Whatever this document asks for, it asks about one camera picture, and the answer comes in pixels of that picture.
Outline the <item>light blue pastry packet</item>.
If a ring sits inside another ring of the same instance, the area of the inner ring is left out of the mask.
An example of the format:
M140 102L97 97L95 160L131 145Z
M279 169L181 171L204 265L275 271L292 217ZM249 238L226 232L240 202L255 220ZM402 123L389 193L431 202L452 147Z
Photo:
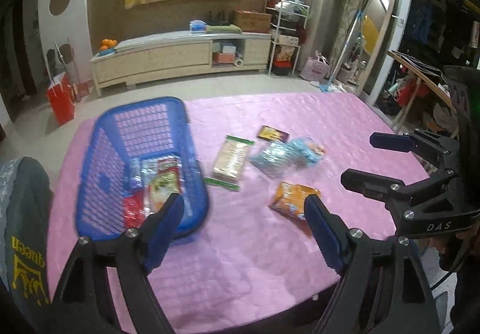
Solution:
M311 138L296 138L289 142L295 152L299 164L312 166L320 162L325 155L325 149Z

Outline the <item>orange biscuit bar pack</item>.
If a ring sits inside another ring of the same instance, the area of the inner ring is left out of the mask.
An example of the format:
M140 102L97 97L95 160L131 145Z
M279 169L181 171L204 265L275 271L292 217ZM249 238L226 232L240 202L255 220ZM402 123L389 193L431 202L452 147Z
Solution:
M269 208L292 219L304 221L304 201L309 195L321 196L318 189L282 181L273 196Z

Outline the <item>clear pack blue tray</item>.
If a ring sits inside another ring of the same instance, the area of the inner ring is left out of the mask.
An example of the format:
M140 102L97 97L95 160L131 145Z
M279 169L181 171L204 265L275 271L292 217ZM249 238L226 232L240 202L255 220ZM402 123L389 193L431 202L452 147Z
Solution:
M296 150L289 143L273 141L253 154L249 161L267 177L278 179L295 163L296 159Z

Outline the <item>red spicy snack pouch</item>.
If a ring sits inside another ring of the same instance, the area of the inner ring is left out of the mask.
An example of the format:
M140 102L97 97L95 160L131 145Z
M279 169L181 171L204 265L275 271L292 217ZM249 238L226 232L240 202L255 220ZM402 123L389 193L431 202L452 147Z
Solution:
M142 161L143 202L147 215L158 212L173 193L181 193L180 162L174 155Z

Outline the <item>blue plastic basket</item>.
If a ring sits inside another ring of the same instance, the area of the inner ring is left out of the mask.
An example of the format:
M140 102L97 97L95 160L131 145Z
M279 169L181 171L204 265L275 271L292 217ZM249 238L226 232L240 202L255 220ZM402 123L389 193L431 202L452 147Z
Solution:
M185 104L174 97L114 107L94 123L77 194L76 231L95 240L118 237L130 224L126 202L138 198L144 216L154 212L160 166L178 178L185 203L175 237L196 232L209 198Z

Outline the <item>red cracker pack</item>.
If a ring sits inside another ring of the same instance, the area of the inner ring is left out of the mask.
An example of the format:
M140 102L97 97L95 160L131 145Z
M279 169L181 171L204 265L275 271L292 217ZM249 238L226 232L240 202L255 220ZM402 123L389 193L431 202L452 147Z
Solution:
M124 198L124 226L126 228L140 228L145 220L143 191L138 190Z

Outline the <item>purple wafer pack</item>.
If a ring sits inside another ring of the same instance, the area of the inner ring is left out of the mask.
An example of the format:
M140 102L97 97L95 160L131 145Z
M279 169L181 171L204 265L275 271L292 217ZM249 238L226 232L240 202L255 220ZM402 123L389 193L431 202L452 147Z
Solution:
M142 185L142 161L132 158L128 164L128 187L131 191L139 190Z

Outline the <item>arched standing mirror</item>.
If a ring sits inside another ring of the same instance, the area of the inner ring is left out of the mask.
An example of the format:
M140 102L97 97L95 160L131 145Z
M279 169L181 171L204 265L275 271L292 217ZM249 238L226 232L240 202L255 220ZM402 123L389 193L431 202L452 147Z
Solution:
M395 0L361 0L340 54L329 74L327 92L363 92L380 55Z

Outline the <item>pink quilted table cover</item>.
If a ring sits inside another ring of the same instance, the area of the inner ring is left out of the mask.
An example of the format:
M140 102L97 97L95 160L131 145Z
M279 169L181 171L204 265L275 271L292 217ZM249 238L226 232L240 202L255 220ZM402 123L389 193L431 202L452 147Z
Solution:
M293 138L312 138L325 149L324 158L288 172L284 181L318 189L331 212L375 239L394 233L389 213L383 204L345 190L341 174L353 168L407 184L427 176L412 154L370 146L370 135L388 127L351 94L246 94L189 101L186 108L203 171L210 171L227 135L254 139L267 125ZM239 191L208 188L207 221L172 244L149 277L177 333L209 333L265 319L336 282L304 225L269 208L277 187L247 165Z

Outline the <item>purple yellow snack packet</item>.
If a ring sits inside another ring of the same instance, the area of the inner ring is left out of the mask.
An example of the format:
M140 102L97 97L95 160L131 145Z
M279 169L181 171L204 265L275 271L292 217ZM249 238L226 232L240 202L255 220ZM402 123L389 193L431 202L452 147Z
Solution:
M281 131L279 129L275 129L273 127L263 125L259 132L257 133L256 137L260 140L267 141L267 142L288 142L290 137L289 133Z

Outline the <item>white metal shelf rack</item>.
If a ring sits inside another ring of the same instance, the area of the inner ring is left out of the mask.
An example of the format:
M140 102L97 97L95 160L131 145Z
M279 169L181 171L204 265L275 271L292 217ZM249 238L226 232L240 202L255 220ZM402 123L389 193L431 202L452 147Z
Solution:
M264 11L271 16L268 73L293 75L307 38L310 6L305 0L265 0Z

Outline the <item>green-ended cracker pack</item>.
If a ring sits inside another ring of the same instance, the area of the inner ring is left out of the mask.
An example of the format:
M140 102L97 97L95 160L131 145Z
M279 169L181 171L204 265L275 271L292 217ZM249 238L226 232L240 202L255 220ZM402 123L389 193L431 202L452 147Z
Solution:
M204 178L205 184L238 192L244 165L254 145L253 140L227 135L217 152L210 175Z

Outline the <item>green folded cloth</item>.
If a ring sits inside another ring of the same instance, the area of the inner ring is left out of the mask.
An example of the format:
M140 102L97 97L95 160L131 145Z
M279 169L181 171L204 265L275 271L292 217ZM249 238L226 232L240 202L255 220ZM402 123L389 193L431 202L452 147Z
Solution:
M206 25L207 34L241 34L242 30L236 25Z

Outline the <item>blue tissue pack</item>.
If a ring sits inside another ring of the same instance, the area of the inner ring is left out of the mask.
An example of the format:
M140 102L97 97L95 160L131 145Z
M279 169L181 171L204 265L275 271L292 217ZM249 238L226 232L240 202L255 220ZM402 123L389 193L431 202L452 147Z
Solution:
M207 23L202 20L193 20L190 22L191 34L203 34L207 32Z

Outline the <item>cream tv cabinet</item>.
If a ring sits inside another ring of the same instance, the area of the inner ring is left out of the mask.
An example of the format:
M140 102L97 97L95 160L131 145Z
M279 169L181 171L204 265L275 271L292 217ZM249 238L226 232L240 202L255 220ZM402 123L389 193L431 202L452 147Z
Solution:
M95 89L216 73L265 71L271 46L269 34L152 34L120 42L111 53L90 60Z

